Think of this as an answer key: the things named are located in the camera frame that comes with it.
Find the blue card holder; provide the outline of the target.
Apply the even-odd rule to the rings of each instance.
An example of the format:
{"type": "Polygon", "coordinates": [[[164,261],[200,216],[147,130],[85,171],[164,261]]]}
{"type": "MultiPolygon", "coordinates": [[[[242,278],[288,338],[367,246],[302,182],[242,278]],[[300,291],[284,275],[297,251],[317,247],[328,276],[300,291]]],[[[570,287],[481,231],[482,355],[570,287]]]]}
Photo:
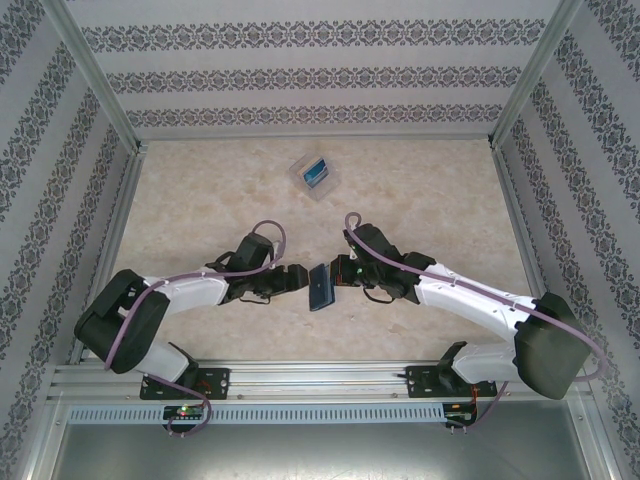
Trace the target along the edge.
{"type": "Polygon", "coordinates": [[[309,309],[316,312],[334,302],[335,290],[330,269],[326,264],[319,264],[309,271],[309,309]]]}

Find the clear plastic card box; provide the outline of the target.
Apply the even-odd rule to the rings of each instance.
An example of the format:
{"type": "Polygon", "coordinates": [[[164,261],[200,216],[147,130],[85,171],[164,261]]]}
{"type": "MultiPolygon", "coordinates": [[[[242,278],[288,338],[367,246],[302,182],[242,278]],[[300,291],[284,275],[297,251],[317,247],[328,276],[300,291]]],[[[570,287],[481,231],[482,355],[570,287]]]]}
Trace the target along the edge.
{"type": "Polygon", "coordinates": [[[325,181],[322,182],[317,188],[315,188],[313,190],[309,190],[306,187],[306,185],[304,184],[304,182],[302,180],[302,177],[297,176],[296,174],[294,174],[291,171],[291,167],[297,161],[293,165],[291,165],[289,167],[288,174],[289,174],[293,184],[296,186],[296,188],[298,190],[300,190],[304,195],[306,195],[311,200],[319,202],[319,201],[323,200],[325,197],[327,197],[332,191],[334,191],[340,185],[339,172],[337,171],[334,163],[331,160],[329,160],[326,156],[320,155],[320,154],[313,154],[313,153],[307,153],[305,155],[309,155],[309,156],[313,155],[315,157],[315,161],[317,161],[320,158],[323,158],[323,159],[325,159],[327,161],[327,163],[329,165],[329,169],[330,169],[330,174],[325,179],[325,181]]]}

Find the blue credit card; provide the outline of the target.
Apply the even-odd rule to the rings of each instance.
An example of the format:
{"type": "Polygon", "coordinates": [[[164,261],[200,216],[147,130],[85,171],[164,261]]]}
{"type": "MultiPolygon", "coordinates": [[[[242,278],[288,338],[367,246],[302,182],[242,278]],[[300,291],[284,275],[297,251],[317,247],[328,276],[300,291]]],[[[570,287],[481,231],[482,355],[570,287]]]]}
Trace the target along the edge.
{"type": "Polygon", "coordinates": [[[309,190],[317,188],[329,176],[330,169],[323,158],[315,161],[309,168],[303,171],[302,180],[309,190]]]}

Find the grey metal panel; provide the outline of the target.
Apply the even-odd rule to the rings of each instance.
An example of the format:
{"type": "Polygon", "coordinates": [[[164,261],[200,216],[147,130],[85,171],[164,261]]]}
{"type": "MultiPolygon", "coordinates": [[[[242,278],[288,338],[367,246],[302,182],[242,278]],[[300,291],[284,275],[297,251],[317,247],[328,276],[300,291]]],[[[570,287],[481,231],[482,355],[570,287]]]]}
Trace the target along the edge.
{"type": "Polygon", "coordinates": [[[501,401],[477,427],[247,425],[171,438],[58,406],[24,480],[621,480],[589,402],[501,401]]]}

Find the wide aluminium mounting rail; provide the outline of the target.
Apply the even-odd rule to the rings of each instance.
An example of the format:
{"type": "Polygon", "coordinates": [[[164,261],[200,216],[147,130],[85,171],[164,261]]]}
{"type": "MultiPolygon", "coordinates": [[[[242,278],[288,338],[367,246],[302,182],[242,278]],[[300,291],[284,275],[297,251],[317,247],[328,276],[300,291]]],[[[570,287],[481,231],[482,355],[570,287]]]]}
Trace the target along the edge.
{"type": "MultiPolygon", "coordinates": [[[[408,361],[205,361],[203,368],[227,368],[230,403],[382,403],[407,401],[401,377],[408,361]]],[[[89,359],[62,365],[54,374],[46,401],[66,404],[133,404],[140,400],[142,375],[115,374],[89,359]]]]}

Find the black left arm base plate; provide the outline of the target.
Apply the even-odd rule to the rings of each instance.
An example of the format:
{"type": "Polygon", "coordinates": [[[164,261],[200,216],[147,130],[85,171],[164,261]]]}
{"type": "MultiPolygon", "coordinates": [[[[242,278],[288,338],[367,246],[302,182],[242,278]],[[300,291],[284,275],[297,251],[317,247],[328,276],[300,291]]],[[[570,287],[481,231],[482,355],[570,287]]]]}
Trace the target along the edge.
{"type": "Polygon", "coordinates": [[[169,382],[144,376],[139,397],[142,400],[197,399],[192,391],[208,400],[225,400],[230,385],[227,368],[187,369],[177,380],[169,382]]]}

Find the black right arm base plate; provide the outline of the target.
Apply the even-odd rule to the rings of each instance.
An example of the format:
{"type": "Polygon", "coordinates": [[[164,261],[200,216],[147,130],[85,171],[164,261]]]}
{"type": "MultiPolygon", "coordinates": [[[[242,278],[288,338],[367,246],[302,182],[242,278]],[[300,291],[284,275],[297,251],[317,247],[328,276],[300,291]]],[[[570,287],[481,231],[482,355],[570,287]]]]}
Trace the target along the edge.
{"type": "Polygon", "coordinates": [[[434,365],[410,365],[405,368],[410,398],[493,398],[498,389],[492,382],[468,383],[451,369],[434,365]]]}

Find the aluminium frame rail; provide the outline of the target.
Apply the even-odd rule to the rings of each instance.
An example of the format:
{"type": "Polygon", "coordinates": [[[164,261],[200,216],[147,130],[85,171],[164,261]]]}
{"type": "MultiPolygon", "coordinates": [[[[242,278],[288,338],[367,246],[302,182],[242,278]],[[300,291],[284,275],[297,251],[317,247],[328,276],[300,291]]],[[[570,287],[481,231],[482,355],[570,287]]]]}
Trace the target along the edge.
{"type": "Polygon", "coordinates": [[[147,145],[141,144],[132,153],[127,166],[122,171],[117,185],[116,196],[113,199],[107,218],[106,230],[100,240],[98,257],[90,278],[89,290],[82,303],[81,311],[84,311],[92,304],[112,277],[146,152],[147,145]]]}
{"type": "MultiPolygon", "coordinates": [[[[531,295],[538,301],[547,292],[535,257],[527,229],[526,218],[522,214],[517,190],[513,187],[508,168],[500,151],[492,150],[491,155],[501,189],[505,198],[512,229],[524,267],[531,295]]],[[[548,334],[553,325],[525,312],[525,320],[516,323],[515,347],[517,363],[524,367],[541,367],[546,360],[544,355],[551,352],[548,334]]]]}
{"type": "Polygon", "coordinates": [[[231,136],[192,136],[192,137],[160,137],[140,138],[139,145],[151,142],[189,142],[189,141],[236,141],[236,140],[434,140],[434,141],[471,141],[490,142],[489,134],[480,133],[384,133],[384,134],[338,134],[338,133],[291,133],[291,134],[254,134],[231,136]]]}

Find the aluminium frame post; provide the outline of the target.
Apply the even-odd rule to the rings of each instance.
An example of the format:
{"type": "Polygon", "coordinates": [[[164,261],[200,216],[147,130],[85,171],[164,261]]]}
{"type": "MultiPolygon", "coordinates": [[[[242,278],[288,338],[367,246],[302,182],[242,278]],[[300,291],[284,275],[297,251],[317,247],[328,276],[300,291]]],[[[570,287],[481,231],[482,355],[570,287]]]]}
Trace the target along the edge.
{"type": "Polygon", "coordinates": [[[66,0],[40,1],[127,151],[129,153],[145,153],[147,143],[142,141],[135,133],[134,127],[121,106],[106,74],[103,72],[81,28],[66,5],[66,0]]]}
{"type": "Polygon", "coordinates": [[[489,144],[492,150],[505,141],[583,2],[584,0],[559,0],[495,127],[489,134],[489,144]]]}

